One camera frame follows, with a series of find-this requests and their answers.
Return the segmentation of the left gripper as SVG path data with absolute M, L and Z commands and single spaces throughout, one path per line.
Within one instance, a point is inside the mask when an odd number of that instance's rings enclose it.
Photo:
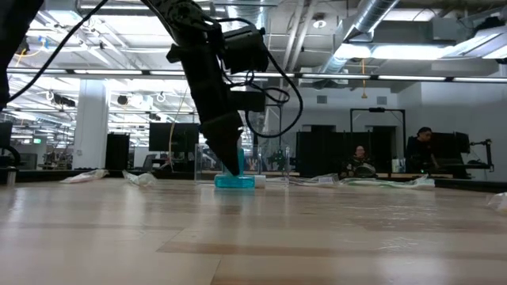
M 219 64 L 223 54 L 223 37 L 191 37 L 175 40 L 166 58 L 182 65 L 206 143 L 232 175 L 239 175 L 237 145 L 242 120 L 223 80 Z

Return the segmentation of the clear plastic container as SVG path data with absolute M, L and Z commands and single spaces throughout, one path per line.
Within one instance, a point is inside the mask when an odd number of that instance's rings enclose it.
M 267 148 L 261 146 L 243 147 L 245 153 L 244 175 L 265 175 L 266 180 L 274 177 L 288 177 L 290 170 L 290 149 L 280 148 L 269 153 Z M 195 147 L 194 181 L 198 184 L 214 184 L 218 174 L 232 175 L 215 153 L 206 145 L 198 144 Z

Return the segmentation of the plastic bag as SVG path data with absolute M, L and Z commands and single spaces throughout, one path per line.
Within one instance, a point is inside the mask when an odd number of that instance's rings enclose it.
M 95 169 L 89 172 L 80 173 L 74 177 L 68 177 L 64 180 L 61 180 L 61 183 L 64 184 L 76 184 L 76 183 L 84 183 L 89 181 L 100 180 L 105 176 L 109 175 L 109 171 L 107 169 Z

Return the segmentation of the black monitor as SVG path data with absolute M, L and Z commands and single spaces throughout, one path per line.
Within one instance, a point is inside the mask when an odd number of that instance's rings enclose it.
M 150 123 L 149 151 L 193 152 L 199 142 L 197 123 Z

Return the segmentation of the black tall cabinet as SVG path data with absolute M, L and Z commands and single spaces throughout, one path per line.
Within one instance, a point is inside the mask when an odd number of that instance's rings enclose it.
M 105 168 L 124 170 L 128 167 L 130 135 L 110 133 L 107 136 Z

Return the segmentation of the person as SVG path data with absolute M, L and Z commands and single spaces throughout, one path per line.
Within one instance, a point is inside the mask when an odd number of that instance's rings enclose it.
M 408 138 L 406 166 L 410 173 L 427 173 L 440 167 L 431 148 L 432 135 L 430 127 L 421 127 L 415 136 Z
M 345 163 L 344 175 L 361 178 L 376 176 L 375 166 L 363 146 L 356 146 L 353 156 Z

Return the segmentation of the white square pillar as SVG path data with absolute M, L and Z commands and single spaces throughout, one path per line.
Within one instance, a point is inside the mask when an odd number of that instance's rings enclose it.
M 106 80 L 80 80 L 74 131 L 74 169 L 101 169 L 105 166 L 109 103 Z

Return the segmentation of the black desk monitors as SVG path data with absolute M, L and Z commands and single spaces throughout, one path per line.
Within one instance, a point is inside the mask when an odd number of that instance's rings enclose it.
M 454 178 L 468 178 L 462 154 L 470 153 L 468 134 L 462 132 L 435 132 L 430 142 L 440 173 L 451 174 Z

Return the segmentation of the black articulated stand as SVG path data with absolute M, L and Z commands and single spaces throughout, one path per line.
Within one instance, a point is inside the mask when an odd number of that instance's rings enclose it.
M 480 142 L 471 142 L 470 146 L 484 146 L 486 149 L 486 161 L 479 162 L 482 169 L 488 169 L 491 173 L 495 170 L 495 165 L 492 159 L 492 140 L 485 139 Z

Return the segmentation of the black partition wall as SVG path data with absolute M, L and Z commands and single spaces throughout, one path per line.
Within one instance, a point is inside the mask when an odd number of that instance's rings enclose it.
M 366 161 L 381 172 L 391 171 L 397 157 L 395 133 L 385 127 L 369 131 L 304 131 L 296 134 L 295 169 L 303 177 L 343 173 L 353 162 L 357 147 L 365 150 Z

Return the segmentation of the black tube stand frame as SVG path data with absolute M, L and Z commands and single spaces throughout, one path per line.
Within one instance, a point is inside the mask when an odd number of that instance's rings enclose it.
M 401 108 L 383 108 L 383 107 L 370 107 L 370 108 L 350 108 L 349 109 L 349 143 L 351 146 L 354 144 L 354 121 L 356 120 L 354 118 L 353 113 L 354 112 L 370 112 L 370 113 L 384 113 L 389 112 L 393 117 L 396 119 L 399 119 L 394 113 L 399 112 L 402 115 L 401 123 L 402 123 L 402 156 L 397 156 L 396 158 L 393 157 L 391 162 L 391 170 L 386 173 L 387 177 L 391 177 L 393 173 L 404 173 L 405 169 L 402 167 L 396 168 L 393 166 L 392 162 L 398 159 L 398 162 L 404 162 L 405 160 L 405 154 L 406 154 L 406 110 Z

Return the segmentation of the silver ventilation duct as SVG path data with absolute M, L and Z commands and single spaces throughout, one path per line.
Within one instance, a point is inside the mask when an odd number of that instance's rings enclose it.
M 319 73 L 339 73 L 345 64 L 359 55 L 351 55 L 348 45 L 354 43 L 371 43 L 375 28 L 397 6 L 400 0 L 361 0 L 357 11 L 350 17 L 341 20 L 334 33 L 336 49 L 326 62 L 322 64 Z

